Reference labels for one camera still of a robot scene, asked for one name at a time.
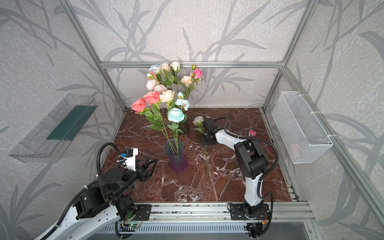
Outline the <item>coral pink rose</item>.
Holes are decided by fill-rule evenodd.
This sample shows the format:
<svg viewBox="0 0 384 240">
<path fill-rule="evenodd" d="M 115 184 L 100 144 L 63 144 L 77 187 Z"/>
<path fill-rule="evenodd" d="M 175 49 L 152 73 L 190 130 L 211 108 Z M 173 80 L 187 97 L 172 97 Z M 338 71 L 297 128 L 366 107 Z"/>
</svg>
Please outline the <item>coral pink rose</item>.
<svg viewBox="0 0 384 240">
<path fill-rule="evenodd" d="M 146 106 L 147 106 L 147 104 L 145 103 L 144 98 L 141 98 L 132 104 L 131 109 L 133 111 L 135 111 L 136 114 L 140 114 L 141 116 L 146 117 L 146 115 L 145 115 Z M 159 120 L 157 120 L 157 121 L 148 120 L 148 122 L 150 123 L 150 128 L 152 130 L 161 131 L 163 133 L 163 135 L 166 137 L 167 141 L 168 142 L 170 141 L 170 138 L 168 136 L 167 129 L 165 126 L 165 122 L 163 119 L 163 115 L 161 114 L 161 112 L 160 112 L 160 119 Z"/>
<path fill-rule="evenodd" d="M 148 92 L 144 97 L 147 104 L 145 115 L 148 120 L 157 121 L 160 119 L 160 107 L 159 100 L 160 95 L 158 92 Z"/>
</svg>

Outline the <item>white blue rose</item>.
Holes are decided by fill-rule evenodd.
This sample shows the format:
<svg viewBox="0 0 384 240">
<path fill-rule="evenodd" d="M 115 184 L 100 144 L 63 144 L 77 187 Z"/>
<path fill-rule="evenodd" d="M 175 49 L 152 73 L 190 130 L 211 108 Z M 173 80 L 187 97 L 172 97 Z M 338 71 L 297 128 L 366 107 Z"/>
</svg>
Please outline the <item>white blue rose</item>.
<svg viewBox="0 0 384 240">
<path fill-rule="evenodd" d="M 161 65 L 160 64 L 151 65 L 149 68 L 149 71 L 157 75 L 161 72 Z"/>
</svg>

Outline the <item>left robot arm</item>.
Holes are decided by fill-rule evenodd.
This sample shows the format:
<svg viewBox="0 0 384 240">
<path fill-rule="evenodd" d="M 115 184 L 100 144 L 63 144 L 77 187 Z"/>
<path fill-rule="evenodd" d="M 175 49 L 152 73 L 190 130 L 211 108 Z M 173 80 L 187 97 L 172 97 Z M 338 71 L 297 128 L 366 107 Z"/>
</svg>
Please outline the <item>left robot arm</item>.
<svg viewBox="0 0 384 240">
<path fill-rule="evenodd" d="M 106 147 L 118 154 L 118 166 L 102 173 L 101 154 Z M 136 182 L 148 181 L 158 163 L 157 160 L 136 160 L 137 148 L 123 153 L 113 143 L 103 144 L 97 154 L 98 177 L 70 201 L 64 212 L 49 229 L 38 236 L 39 240 L 86 240 L 96 232 L 114 223 L 115 232 L 121 240 L 119 230 L 125 223 L 138 228 L 150 218 L 151 205 L 136 205 L 131 198 Z"/>
</svg>

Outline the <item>blue purple glass vase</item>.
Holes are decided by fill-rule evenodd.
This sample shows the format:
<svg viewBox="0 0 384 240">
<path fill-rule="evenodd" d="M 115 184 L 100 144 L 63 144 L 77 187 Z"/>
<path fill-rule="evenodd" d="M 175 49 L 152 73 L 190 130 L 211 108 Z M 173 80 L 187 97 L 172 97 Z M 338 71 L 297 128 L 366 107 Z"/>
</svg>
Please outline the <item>blue purple glass vase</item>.
<svg viewBox="0 0 384 240">
<path fill-rule="evenodd" d="M 188 159 L 184 154 L 184 144 L 180 140 L 178 140 L 179 151 L 176 152 L 177 146 L 174 139 L 171 139 L 164 146 L 164 151 L 166 155 L 169 157 L 169 163 L 171 165 L 171 169 L 175 172 L 182 172 L 188 166 Z"/>
</svg>

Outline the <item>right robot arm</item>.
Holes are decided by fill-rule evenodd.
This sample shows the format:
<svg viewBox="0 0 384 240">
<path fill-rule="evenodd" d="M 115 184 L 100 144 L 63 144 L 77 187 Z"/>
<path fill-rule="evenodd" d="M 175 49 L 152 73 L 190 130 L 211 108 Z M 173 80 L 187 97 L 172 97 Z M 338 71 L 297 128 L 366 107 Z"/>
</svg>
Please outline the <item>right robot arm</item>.
<svg viewBox="0 0 384 240">
<path fill-rule="evenodd" d="M 238 165 L 246 178 L 246 192 L 243 206 L 237 212 L 235 219 L 257 219 L 260 213 L 265 214 L 265 219 L 272 217 L 272 206 L 264 203 L 267 196 L 262 195 L 264 178 L 277 166 L 279 154 L 276 147 L 269 141 L 257 137 L 240 136 L 230 132 L 226 127 L 219 128 L 215 122 L 221 120 L 208 119 L 203 121 L 202 145 L 221 144 L 232 149 L 236 153 Z M 261 143 L 271 146 L 276 158 L 273 165 L 268 168 L 269 159 L 266 156 Z"/>
</svg>

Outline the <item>red smoky glass vase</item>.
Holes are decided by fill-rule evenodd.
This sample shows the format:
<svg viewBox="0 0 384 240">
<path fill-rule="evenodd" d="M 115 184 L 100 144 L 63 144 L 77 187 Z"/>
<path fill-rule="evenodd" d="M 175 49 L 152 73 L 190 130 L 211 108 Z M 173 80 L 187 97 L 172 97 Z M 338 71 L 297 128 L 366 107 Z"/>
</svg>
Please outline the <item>red smoky glass vase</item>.
<svg viewBox="0 0 384 240">
<path fill-rule="evenodd" d="M 180 134 L 181 135 L 186 135 L 189 130 L 190 130 L 190 126 L 189 126 L 189 123 L 188 121 L 184 121 L 182 123 L 179 124 L 179 129 L 182 131 Z"/>
</svg>

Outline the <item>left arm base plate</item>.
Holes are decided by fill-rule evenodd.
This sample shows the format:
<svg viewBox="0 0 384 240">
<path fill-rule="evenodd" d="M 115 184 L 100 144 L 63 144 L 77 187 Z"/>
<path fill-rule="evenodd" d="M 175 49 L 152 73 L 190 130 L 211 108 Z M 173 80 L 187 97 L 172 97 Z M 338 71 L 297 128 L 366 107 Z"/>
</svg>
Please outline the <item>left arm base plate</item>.
<svg viewBox="0 0 384 240">
<path fill-rule="evenodd" d="M 150 204 L 138 204 L 127 221 L 149 221 L 151 215 L 152 205 Z"/>
</svg>

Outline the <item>magenta pink rose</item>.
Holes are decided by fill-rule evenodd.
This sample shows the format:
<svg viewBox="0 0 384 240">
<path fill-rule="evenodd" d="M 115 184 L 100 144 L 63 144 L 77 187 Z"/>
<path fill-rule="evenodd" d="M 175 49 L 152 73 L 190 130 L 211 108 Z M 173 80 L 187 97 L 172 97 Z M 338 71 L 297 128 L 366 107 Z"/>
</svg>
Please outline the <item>magenta pink rose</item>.
<svg viewBox="0 0 384 240">
<path fill-rule="evenodd" d="M 203 72 L 200 69 L 194 70 L 194 78 L 195 79 L 200 79 L 202 76 L 203 76 Z"/>
</svg>

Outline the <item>light blue peony spray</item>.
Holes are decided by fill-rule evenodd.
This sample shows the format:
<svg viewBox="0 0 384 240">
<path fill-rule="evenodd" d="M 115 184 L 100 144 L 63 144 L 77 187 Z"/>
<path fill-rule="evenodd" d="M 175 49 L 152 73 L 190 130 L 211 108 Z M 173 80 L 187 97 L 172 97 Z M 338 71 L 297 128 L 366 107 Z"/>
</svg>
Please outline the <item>light blue peony spray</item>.
<svg viewBox="0 0 384 240">
<path fill-rule="evenodd" d="M 182 132 L 179 129 L 179 124 L 187 121 L 187 111 L 190 108 L 190 102 L 184 99 L 183 93 L 178 93 L 177 98 L 174 100 L 174 107 L 168 110 L 168 128 L 172 131 L 173 137 L 177 146 L 176 152 L 179 151 L 178 136 Z"/>
</svg>

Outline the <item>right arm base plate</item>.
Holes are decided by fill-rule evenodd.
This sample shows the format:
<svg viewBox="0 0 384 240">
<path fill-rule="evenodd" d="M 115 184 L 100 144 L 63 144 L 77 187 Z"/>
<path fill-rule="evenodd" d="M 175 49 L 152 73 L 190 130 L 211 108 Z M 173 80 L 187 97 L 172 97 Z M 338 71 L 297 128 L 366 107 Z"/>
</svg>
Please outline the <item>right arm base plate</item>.
<svg viewBox="0 0 384 240">
<path fill-rule="evenodd" d="M 242 204 L 227 204 L 228 211 L 231 215 L 231 220 L 263 220 L 267 221 L 271 218 L 271 211 L 268 204 L 261 202 L 256 206 L 250 206 L 247 203 Z"/>
</svg>

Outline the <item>pale pink peony spray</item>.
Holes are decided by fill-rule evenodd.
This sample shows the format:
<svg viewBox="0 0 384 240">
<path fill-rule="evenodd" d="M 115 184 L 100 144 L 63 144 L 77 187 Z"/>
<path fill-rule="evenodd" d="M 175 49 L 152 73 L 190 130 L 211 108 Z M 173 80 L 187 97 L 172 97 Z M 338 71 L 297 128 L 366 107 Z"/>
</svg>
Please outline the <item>pale pink peony spray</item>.
<svg viewBox="0 0 384 240">
<path fill-rule="evenodd" d="M 168 90 L 166 86 L 160 84 L 155 79 L 148 80 L 146 84 L 146 88 L 149 92 L 158 92 L 159 94 L 162 94 L 163 92 Z"/>
</svg>

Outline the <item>cream peach rose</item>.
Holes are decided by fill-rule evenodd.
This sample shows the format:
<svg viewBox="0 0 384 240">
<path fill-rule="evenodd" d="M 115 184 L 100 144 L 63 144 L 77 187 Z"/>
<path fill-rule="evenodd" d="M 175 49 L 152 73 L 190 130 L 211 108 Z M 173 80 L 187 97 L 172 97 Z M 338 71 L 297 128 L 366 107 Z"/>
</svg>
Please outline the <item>cream peach rose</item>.
<svg viewBox="0 0 384 240">
<path fill-rule="evenodd" d="M 162 63 L 161 64 L 161 71 L 162 72 L 171 72 L 171 67 L 168 63 Z"/>
</svg>

